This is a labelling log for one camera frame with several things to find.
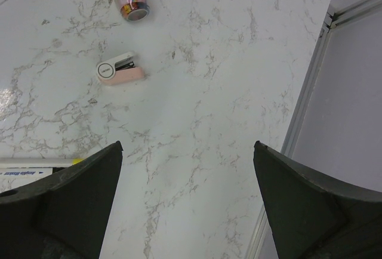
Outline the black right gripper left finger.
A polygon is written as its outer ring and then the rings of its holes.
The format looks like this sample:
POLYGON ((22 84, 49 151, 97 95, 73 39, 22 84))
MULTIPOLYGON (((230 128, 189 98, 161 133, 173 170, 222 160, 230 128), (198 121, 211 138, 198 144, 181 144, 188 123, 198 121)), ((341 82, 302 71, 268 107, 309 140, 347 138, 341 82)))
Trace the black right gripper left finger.
POLYGON ((98 258, 122 167, 117 141, 1 193, 1 258, 98 258))

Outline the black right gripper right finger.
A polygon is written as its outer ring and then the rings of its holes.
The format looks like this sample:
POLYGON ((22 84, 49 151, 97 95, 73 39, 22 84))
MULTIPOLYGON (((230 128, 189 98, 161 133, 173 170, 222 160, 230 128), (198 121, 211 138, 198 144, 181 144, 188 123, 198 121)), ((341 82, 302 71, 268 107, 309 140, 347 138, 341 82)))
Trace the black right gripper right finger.
POLYGON ((279 258, 381 258, 381 193, 257 141, 254 169, 279 258))

